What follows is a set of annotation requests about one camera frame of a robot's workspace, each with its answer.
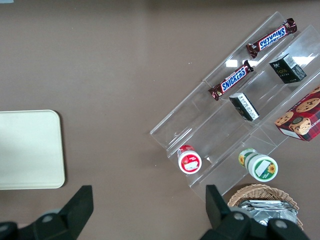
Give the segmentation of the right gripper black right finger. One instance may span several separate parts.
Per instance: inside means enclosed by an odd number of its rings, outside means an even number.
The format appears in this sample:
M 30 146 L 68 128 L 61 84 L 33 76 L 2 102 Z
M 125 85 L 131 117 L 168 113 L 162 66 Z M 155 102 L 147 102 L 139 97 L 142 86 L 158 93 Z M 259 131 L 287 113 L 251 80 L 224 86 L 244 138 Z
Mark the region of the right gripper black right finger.
M 231 211 L 215 185 L 207 185 L 205 207 L 211 229 L 202 240 L 248 240 L 251 219 L 242 212 Z

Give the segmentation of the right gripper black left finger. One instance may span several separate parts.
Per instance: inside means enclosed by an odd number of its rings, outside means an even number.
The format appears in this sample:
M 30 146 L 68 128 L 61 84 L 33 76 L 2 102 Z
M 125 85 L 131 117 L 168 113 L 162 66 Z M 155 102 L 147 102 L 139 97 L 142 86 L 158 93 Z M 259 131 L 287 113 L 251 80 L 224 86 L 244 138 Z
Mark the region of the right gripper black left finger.
M 94 210 L 93 189 L 83 185 L 58 213 L 47 213 L 18 231 L 19 240 L 76 240 Z

